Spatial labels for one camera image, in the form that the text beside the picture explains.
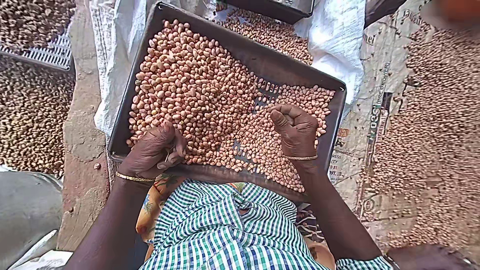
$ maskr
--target dark metal tray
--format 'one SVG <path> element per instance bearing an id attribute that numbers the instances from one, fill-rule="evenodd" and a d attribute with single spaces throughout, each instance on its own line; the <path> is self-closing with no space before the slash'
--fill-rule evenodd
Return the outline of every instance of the dark metal tray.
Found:
<path id="1" fill-rule="evenodd" d="M 310 17 L 315 6 L 315 0 L 226 0 L 225 2 L 291 25 L 302 18 Z"/>
<path id="2" fill-rule="evenodd" d="M 345 103 L 346 91 L 344 90 L 345 84 L 343 82 L 289 56 L 171 5 L 159 2 L 152 9 L 147 19 L 147 27 L 142 44 L 137 51 L 108 145 L 108 154 L 115 162 L 122 162 L 124 157 L 130 152 L 130 148 L 125 143 L 131 136 L 128 128 L 129 111 L 132 98 L 136 94 L 135 74 L 140 71 L 140 64 L 143 62 L 144 54 L 146 54 L 146 50 L 149 47 L 148 40 L 162 29 L 162 20 L 173 21 L 178 19 L 181 23 L 188 22 L 193 32 L 217 40 L 224 48 L 230 51 L 235 59 L 246 65 L 249 71 L 255 72 L 258 77 L 264 80 L 276 85 L 286 84 L 307 87 L 318 85 L 336 91 L 334 98 L 328 106 L 331 113 L 325 118 L 328 127 L 326 133 L 318 139 L 319 146 L 317 148 L 318 159 L 324 165 L 325 171 L 328 170 L 340 116 Z M 292 201 L 306 201 L 304 194 L 282 186 L 275 181 L 267 180 L 263 174 L 250 174 L 246 170 L 234 172 L 224 167 L 179 164 L 169 168 L 166 173 L 219 184 L 250 182 L 268 188 Z"/>

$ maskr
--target fist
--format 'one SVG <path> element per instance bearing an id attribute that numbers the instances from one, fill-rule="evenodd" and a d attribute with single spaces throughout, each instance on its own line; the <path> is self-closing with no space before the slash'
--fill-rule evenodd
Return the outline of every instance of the fist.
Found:
<path id="1" fill-rule="evenodd" d="M 149 130 L 135 144 L 118 172 L 131 177 L 154 179 L 185 158 L 187 140 L 172 123 Z"/>
<path id="2" fill-rule="evenodd" d="M 305 158 L 316 155 L 314 141 L 318 121 L 297 106 L 280 104 L 267 110 L 280 134 L 285 156 Z"/>

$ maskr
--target gold bangle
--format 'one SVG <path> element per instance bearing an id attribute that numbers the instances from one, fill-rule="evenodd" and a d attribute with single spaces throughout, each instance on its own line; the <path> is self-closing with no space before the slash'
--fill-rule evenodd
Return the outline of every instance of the gold bangle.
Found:
<path id="1" fill-rule="evenodd" d="M 131 176 L 123 175 L 119 172 L 116 172 L 115 175 L 120 177 L 120 178 L 123 178 L 123 179 L 132 180 L 132 181 L 140 181 L 140 182 L 152 182 L 152 181 L 155 181 L 155 179 L 156 179 L 156 178 L 148 179 L 148 178 L 131 177 Z"/>
<path id="2" fill-rule="evenodd" d="M 286 157 L 289 160 L 314 160 L 318 157 L 318 155 L 315 155 L 314 157 L 305 157 L 305 158 L 288 157 L 288 156 L 285 156 L 285 155 L 283 155 L 283 156 Z"/>

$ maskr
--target person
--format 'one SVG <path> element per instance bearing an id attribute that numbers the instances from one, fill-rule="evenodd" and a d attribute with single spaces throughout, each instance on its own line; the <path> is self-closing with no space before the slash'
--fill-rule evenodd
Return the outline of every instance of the person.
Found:
<path id="1" fill-rule="evenodd" d="M 275 105 L 268 112 L 283 153 L 305 186 L 336 268 L 398 267 L 382 256 L 315 159 L 317 120 L 292 105 Z M 138 141 L 118 168 L 106 206 L 64 270 L 126 269 L 137 218 L 153 179 L 184 159 L 185 146 L 170 122 Z M 165 202 L 156 221 L 154 250 L 140 269 L 328 270 L 313 259 L 294 225 L 295 216 L 291 201 L 254 184 L 187 179 Z"/>

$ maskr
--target wrist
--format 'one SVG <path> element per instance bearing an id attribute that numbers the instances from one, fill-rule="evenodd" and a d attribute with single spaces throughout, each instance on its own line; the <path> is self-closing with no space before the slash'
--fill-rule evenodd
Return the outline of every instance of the wrist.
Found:
<path id="1" fill-rule="evenodd" d="M 290 162 L 299 174 L 301 172 L 308 174 L 318 173 L 318 166 L 315 160 L 290 160 Z"/>
<path id="2" fill-rule="evenodd" d="M 150 189 L 150 187 L 153 186 L 154 183 L 155 183 L 155 181 L 149 181 L 149 182 L 147 182 L 147 181 L 133 181 L 133 180 L 124 179 L 124 178 L 115 176 L 115 182 L 114 182 L 113 185 L 114 186 L 125 187 L 125 188 L 136 187 L 140 191 L 143 191 L 143 190 L 148 191 Z"/>

